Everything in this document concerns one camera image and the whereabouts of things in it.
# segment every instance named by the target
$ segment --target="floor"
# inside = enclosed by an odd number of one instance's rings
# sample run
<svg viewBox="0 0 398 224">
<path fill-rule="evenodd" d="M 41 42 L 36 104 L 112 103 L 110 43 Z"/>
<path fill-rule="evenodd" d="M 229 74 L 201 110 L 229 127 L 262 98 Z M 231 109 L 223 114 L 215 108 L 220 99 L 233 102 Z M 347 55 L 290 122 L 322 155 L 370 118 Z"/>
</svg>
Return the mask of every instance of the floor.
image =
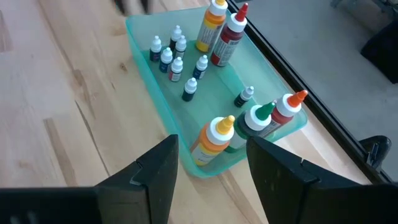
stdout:
<svg viewBox="0 0 398 224">
<path fill-rule="evenodd" d="M 349 2 L 252 0 L 248 18 L 358 140 L 392 139 L 383 169 L 398 180 L 398 86 L 359 54 L 389 20 L 370 0 Z"/>
</svg>

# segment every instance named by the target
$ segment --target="dark red bottle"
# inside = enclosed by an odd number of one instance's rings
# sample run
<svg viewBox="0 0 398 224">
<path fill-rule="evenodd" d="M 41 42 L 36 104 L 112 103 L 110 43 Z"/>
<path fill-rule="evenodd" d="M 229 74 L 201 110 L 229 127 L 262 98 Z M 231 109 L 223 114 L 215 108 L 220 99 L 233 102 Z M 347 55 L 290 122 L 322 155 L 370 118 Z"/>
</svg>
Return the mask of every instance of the dark red bottle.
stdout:
<svg viewBox="0 0 398 224">
<path fill-rule="evenodd" d="M 238 13 L 232 13 L 226 25 L 221 31 L 214 51 L 211 54 L 211 62 L 217 66 L 225 66 L 244 34 L 244 28 L 248 23 L 246 13 L 248 4 L 244 3 Z"/>
</svg>

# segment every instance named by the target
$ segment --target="red paint bottle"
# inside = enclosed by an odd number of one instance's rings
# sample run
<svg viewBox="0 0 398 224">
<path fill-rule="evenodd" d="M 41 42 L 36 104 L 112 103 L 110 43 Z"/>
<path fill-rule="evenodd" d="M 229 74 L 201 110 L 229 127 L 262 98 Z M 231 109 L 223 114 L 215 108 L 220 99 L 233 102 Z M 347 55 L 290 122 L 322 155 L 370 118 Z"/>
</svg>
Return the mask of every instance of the red paint bottle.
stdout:
<svg viewBox="0 0 398 224">
<path fill-rule="evenodd" d="M 271 123 L 261 131 L 259 136 L 262 138 L 267 137 L 290 122 L 294 115 L 301 110 L 301 103 L 307 95 L 308 91 L 302 90 L 294 95 L 285 94 L 281 99 L 277 100 L 276 107 L 271 113 Z"/>
<path fill-rule="evenodd" d="M 237 44 L 243 37 L 243 30 L 248 23 L 246 19 L 247 12 L 248 4 L 244 3 L 238 13 L 232 13 L 228 19 L 211 54 L 210 60 L 213 64 L 225 66 L 228 63 Z"/>
</svg>

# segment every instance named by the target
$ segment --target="white bottle cap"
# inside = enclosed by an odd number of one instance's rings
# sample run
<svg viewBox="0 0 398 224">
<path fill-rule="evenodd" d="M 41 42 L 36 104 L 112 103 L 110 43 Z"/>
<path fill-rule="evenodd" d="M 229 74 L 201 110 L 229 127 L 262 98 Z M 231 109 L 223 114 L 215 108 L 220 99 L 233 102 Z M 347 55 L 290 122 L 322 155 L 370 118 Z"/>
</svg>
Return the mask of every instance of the white bottle cap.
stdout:
<svg viewBox="0 0 398 224">
<path fill-rule="evenodd" d="M 207 59 L 207 55 L 200 57 L 197 62 L 197 68 L 201 71 L 206 70 L 208 62 L 209 60 Z"/>
<path fill-rule="evenodd" d="M 197 90 L 197 80 L 196 78 L 190 78 L 188 81 L 185 83 L 185 91 L 189 94 L 194 93 Z"/>
<path fill-rule="evenodd" d="M 276 109 L 278 110 L 278 112 L 287 118 L 293 117 L 301 110 L 301 104 L 299 104 L 298 107 L 292 107 L 288 104 L 287 98 L 292 95 L 293 94 L 290 93 L 285 94 L 281 99 L 278 99 L 276 102 Z"/>
<path fill-rule="evenodd" d="M 182 35 L 175 44 L 175 49 L 178 50 L 179 52 L 183 52 L 185 51 L 186 48 L 187 48 L 187 40 L 185 39 L 185 36 Z"/>
<path fill-rule="evenodd" d="M 264 121 L 261 121 L 256 116 L 256 110 L 260 107 L 262 107 L 262 106 L 254 105 L 250 108 L 250 110 L 247 110 L 246 114 L 244 115 L 244 122 L 249 126 L 249 128 L 251 128 L 252 130 L 255 130 L 255 131 L 261 131 L 268 124 L 271 123 L 271 115 L 269 115 L 268 118 L 265 119 Z"/>
<path fill-rule="evenodd" d="M 172 64 L 172 71 L 174 73 L 180 73 L 182 71 L 182 59 L 181 57 L 177 57 L 174 59 Z"/>
<path fill-rule="evenodd" d="M 250 98 L 253 96 L 253 94 L 254 94 L 254 87 L 249 86 L 249 87 L 246 87 L 244 90 L 242 90 L 241 98 L 244 99 L 245 101 L 247 101 L 247 100 L 250 100 Z"/>
<path fill-rule="evenodd" d="M 160 52 L 160 50 L 162 50 L 162 41 L 160 40 L 158 35 L 156 35 L 154 40 L 152 41 L 150 50 L 155 53 Z"/>
<path fill-rule="evenodd" d="M 209 126 L 206 130 L 206 137 L 209 142 L 221 146 L 231 140 L 232 136 L 234 136 L 234 127 L 232 126 L 231 129 L 227 134 L 220 134 L 217 129 L 216 125 L 224 119 L 223 117 L 218 117 L 210 121 Z"/>
<path fill-rule="evenodd" d="M 162 60 L 163 63 L 170 63 L 173 60 L 173 52 L 170 49 L 170 47 L 167 47 L 166 49 L 163 50 L 160 59 Z"/>
<path fill-rule="evenodd" d="M 228 3 L 226 1 L 211 0 L 209 11 L 215 16 L 223 16 L 225 15 L 227 8 L 228 8 Z"/>
<path fill-rule="evenodd" d="M 179 25 L 175 26 L 175 28 L 172 32 L 172 40 L 178 41 L 179 38 L 181 37 L 181 33 L 182 33 L 182 30 L 181 30 L 180 26 Z"/>
<path fill-rule="evenodd" d="M 231 17 L 229 17 L 227 21 L 227 26 L 233 32 L 240 33 L 244 30 L 244 27 L 248 24 L 248 20 L 244 18 L 242 22 L 239 22 L 235 19 L 236 13 L 232 13 Z"/>
</svg>

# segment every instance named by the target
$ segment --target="red bottle cap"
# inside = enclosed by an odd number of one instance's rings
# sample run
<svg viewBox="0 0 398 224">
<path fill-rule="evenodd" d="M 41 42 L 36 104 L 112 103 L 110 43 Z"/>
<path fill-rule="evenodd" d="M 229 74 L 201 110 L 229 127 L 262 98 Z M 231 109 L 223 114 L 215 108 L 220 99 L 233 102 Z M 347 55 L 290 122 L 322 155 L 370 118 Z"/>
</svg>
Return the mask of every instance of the red bottle cap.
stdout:
<svg viewBox="0 0 398 224">
<path fill-rule="evenodd" d="M 293 96 L 290 96 L 289 98 L 287 98 L 287 103 L 291 106 L 291 107 L 298 107 L 303 101 L 304 98 L 308 95 L 308 91 L 307 90 L 302 90 L 298 93 L 295 93 Z"/>
<path fill-rule="evenodd" d="M 246 14 L 248 13 L 248 4 L 244 3 L 242 8 L 239 9 L 237 15 L 235 16 L 235 19 L 238 22 L 243 22 L 244 18 L 246 17 Z"/>
</svg>

